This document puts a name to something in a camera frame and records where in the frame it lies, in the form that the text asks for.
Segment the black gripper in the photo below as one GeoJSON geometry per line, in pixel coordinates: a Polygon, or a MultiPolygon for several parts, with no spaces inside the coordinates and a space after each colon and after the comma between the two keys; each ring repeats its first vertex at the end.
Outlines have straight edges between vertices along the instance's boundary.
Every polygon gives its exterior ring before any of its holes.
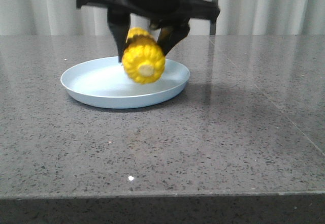
{"type": "Polygon", "coordinates": [[[215,23],[220,9],[215,2],[205,0],[76,0],[76,7],[102,7],[108,10],[108,27],[114,37],[119,62],[122,62],[131,14],[150,20],[161,28],[157,44],[166,56],[189,34],[189,20],[204,19],[215,23]]]}

